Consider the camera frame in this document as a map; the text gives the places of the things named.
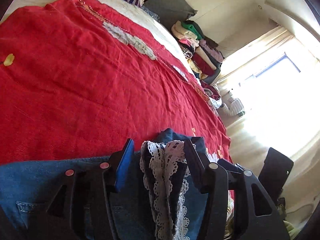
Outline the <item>blue denim lace-trimmed pants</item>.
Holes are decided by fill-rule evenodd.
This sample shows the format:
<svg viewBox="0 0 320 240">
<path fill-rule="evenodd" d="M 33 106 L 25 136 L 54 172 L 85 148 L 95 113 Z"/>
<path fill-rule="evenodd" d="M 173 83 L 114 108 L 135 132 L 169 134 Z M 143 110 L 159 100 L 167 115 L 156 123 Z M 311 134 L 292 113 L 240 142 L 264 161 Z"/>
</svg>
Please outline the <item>blue denim lace-trimmed pants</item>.
<svg viewBox="0 0 320 240">
<path fill-rule="evenodd" d="M 115 191 L 110 157 L 1 166 L 1 239 L 209 239 L 210 198 L 183 151 L 191 137 L 166 129 L 133 153 Z"/>
</svg>

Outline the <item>white padded jacket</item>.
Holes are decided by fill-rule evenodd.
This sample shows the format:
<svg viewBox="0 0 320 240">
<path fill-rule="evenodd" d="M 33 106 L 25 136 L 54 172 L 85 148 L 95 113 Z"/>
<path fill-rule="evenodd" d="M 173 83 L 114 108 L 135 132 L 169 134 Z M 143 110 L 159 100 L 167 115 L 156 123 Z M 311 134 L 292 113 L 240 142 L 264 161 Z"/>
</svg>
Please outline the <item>white padded jacket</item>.
<svg viewBox="0 0 320 240">
<path fill-rule="evenodd" d="M 222 97 L 222 103 L 218 112 L 228 117 L 241 117 L 245 115 L 245 107 L 236 92 L 231 89 Z"/>
</svg>

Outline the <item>red floral bedspread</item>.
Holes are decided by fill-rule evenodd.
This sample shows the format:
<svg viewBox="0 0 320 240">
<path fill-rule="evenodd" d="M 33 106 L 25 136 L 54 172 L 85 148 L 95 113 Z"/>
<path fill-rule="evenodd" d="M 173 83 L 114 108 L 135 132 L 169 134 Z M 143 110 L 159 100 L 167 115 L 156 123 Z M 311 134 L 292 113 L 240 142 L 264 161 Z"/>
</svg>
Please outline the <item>red floral bedspread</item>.
<svg viewBox="0 0 320 240">
<path fill-rule="evenodd" d="M 229 159 L 221 119 L 183 63 L 145 28 L 97 0 L 22 7 L 1 24 L 1 203 L 27 202 L 9 163 L 139 149 L 170 128 Z"/>
</svg>

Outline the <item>pile of folded clothes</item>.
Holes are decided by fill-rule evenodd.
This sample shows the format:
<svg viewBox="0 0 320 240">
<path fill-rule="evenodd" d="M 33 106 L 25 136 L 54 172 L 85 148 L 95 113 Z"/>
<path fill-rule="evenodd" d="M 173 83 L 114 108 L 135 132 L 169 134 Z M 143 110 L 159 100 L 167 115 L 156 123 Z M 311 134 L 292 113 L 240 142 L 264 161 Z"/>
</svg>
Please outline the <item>pile of folded clothes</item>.
<svg viewBox="0 0 320 240">
<path fill-rule="evenodd" d="M 191 20 L 177 21 L 172 25 L 171 33 L 195 76 L 208 85 L 213 84 L 225 59 L 218 50 L 219 45 L 204 35 L 200 26 Z"/>
</svg>

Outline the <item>cream bed sheet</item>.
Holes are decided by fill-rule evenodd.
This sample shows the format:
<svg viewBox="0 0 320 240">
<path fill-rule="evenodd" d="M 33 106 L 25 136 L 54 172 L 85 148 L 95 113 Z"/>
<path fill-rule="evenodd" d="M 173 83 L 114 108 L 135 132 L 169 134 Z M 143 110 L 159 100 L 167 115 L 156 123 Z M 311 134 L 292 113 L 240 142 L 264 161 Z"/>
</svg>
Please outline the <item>cream bed sheet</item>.
<svg viewBox="0 0 320 240">
<path fill-rule="evenodd" d="M 1 22 L 6 20 L 16 9 L 25 7 L 25 6 L 40 6 L 44 7 L 45 5 L 55 2 L 57 0 L 13 0 L 4 16 L 1 19 Z M 145 11 L 140 9 L 135 5 L 131 5 L 124 0 L 98 0 L 100 3 L 106 4 L 109 7 L 112 7 L 120 14 L 129 18 L 131 21 L 142 26 L 145 29 L 148 29 L 152 34 L 153 38 L 159 42 L 177 59 L 179 59 L 184 65 L 185 70 L 193 74 L 193 71 L 187 62 L 187 59 L 184 57 L 177 41 L 169 33 L 169 31 L 156 20 L 154 20 L 150 15 Z"/>
</svg>

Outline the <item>grey padded headboard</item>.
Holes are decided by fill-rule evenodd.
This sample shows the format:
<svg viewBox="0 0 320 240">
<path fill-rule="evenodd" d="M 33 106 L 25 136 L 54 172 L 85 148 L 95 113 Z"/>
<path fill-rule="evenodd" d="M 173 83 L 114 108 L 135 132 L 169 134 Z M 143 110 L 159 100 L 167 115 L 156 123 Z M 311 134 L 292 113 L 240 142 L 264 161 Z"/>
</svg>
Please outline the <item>grey padded headboard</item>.
<svg viewBox="0 0 320 240">
<path fill-rule="evenodd" d="M 168 31 L 177 21 L 185 21 L 196 15 L 186 0 L 147 0 L 144 7 L 159 16 L 159 22 Z"/>
</svg>

